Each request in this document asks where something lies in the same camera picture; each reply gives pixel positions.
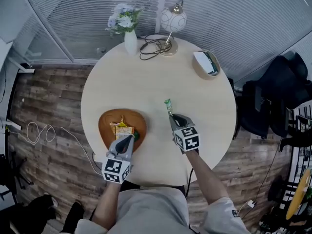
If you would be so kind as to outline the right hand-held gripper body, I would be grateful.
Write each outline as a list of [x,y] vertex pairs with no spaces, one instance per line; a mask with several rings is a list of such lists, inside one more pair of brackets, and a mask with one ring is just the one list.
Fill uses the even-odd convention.
[[180,148],[182,153],[198,150],[200,147],[200,134],[194,126],[175,130],[175,144]]

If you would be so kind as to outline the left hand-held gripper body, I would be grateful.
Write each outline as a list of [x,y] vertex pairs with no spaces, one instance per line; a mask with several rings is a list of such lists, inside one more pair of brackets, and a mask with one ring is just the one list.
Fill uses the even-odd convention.
[[122,184],[132,170],[132,155],[132,152],[129,155],[107,152],[101,169],[103,178],[108,182]]

